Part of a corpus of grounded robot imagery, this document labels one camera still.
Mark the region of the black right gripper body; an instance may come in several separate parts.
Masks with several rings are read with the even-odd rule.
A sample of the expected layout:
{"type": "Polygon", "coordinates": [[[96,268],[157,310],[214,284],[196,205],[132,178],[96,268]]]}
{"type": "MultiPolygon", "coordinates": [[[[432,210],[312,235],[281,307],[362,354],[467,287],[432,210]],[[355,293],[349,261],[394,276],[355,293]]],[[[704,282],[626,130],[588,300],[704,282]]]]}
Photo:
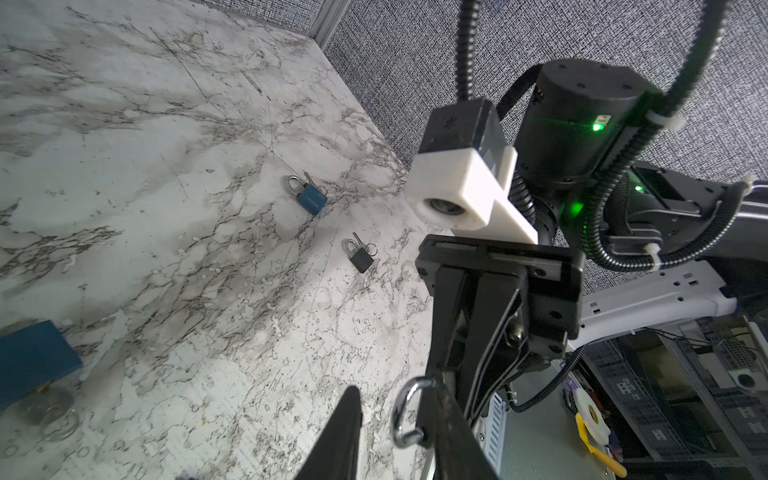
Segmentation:
{"type": "Polygon", "coordinates": [[[475,306],[495,312],[521,301],[529,352],[561,359],[580,332],[585,255],[575,248],[429,235],[415,260],[433,297],[432,344],[466,333],[475,306]]]}

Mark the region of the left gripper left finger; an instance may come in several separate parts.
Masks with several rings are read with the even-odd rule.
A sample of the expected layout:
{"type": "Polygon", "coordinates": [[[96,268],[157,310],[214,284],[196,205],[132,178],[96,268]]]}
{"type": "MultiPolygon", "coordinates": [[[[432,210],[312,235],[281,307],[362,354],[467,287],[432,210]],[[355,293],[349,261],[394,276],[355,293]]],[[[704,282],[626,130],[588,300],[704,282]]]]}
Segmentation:
{"type": "Polygon", "coordinates": [[[360,391],[349,386],[295,480],[356,479],[362,420],[360,391]]]}

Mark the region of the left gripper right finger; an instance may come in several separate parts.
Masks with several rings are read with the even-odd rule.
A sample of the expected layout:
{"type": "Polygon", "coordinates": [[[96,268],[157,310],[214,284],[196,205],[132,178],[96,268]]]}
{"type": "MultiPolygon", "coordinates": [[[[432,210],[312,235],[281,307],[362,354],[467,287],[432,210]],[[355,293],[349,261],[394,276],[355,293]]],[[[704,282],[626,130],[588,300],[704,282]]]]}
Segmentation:
{"type": "Polygon", "coordinates": [[[416,427],[420,444],[434,451],[434,479],[497,479],[450,390],[437,378],[417,378],[421,393],[416,427]]]}

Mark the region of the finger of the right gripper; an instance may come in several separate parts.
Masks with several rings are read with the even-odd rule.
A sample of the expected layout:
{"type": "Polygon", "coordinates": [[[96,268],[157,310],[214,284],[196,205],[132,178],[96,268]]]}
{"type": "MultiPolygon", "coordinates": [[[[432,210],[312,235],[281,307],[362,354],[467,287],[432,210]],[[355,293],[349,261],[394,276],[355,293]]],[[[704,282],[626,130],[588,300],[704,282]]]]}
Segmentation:
{"type": "Polygon", "coordinates": [[[462,269],[439,267],[434,280],[432,332],[426,373],[437,377],[449,390],[456,389],[460,350],[459,331],[466,321],[469,277],[462,269]]]}
{"type": "Polygon", "coordinates": [[[464,357],[458,370],[456,400],[470,426],[477,421],[489,392],[498,377],[505,374],[519,357],[520,348],[502,356],[494,367],[497,349],[506,348],[506,330],[514,318],[525,321],[524,308],[528,274],[483,274],[477,283],[468,319],[464,357]]]}

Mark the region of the small black padlock top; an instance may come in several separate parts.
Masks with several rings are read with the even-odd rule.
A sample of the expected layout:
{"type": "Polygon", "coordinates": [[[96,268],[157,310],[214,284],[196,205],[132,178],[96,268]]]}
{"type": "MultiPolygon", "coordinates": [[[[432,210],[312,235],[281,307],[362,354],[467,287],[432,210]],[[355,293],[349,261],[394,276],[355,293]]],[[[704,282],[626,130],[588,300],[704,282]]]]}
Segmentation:
{"type": "Polygon", "coordinates": [[[425,421],[418,419],[420,401],[426,394],[436,393],[441,386],[434,376],[417,376],[407,380],[400,388],[389,420],[390,438],[396,448],[407,449],[427,438],[425,421]]]}

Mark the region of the blue padlock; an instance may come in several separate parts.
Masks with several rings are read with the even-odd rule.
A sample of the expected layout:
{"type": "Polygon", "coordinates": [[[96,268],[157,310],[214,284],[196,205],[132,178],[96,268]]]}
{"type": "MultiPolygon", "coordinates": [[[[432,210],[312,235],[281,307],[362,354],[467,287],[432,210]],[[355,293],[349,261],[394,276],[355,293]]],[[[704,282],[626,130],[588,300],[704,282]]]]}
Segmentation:
{"type": "Polygon", "coordinates": [[[75,394],[60,384],[83,362],[50,320],[1,329],[1,430],[61,442],[79,426],[75,394]]]}
{"type": "Polygon", "coordinates": [[[318,216],[327,205],[326,191],[314,182],[308,172],[303,177],[284,176],[282,182],[284,189],[312,216],[318,216]]]}

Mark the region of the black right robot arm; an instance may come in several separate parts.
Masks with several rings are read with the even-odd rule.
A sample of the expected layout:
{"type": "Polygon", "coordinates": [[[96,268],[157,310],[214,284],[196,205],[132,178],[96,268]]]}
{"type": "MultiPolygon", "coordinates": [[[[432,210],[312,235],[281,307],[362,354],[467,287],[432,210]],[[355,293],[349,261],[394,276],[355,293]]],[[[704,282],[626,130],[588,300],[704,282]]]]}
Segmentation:
{"type": "Polygon", "coordinates": [[[501,101],[435,109],[405,198],[434,299],[418,423],[453,400],[476,422],[520,375],[635,330],[767,301],[767,186],[639,160],[683,120],[627,67],[560,59],[501,101]]]}

